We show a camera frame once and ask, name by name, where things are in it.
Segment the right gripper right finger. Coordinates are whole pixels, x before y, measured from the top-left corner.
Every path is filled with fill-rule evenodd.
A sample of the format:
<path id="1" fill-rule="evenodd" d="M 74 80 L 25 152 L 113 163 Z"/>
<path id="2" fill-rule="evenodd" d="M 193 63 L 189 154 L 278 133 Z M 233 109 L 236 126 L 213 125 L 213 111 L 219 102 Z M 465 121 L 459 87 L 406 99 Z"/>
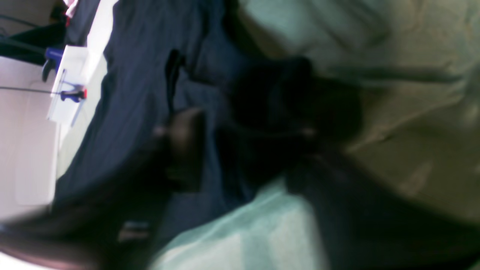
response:
<path id="1" fill-rule="evenodd" d="M 466 270 L 479 260 L 479 226 L 427 210 L 380 184 L 343 150 L 362 128 L 373 83 L 451 84 L 437 67 L 330 66 L 305 58 L 260 63 L 232 85 L 238 163 L 254 183 L 287 172 L 288 191 L 313 208 L 333 270 Z"/>

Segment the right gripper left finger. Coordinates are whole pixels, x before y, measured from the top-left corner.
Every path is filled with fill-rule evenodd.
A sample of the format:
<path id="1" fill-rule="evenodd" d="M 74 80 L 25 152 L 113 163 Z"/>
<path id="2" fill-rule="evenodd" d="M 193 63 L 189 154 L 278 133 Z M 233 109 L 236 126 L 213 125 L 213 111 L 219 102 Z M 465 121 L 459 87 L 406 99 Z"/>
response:
<path id="1" fill-rule="evenodd" d="M 106 179 L 50 213 L 2 223 L 1 253 L 48 269 L 112 269 L 118 253 L 150 241 L 172 193 L 199 192 L 205 129 L 202 109 L 176 113 Z"/>

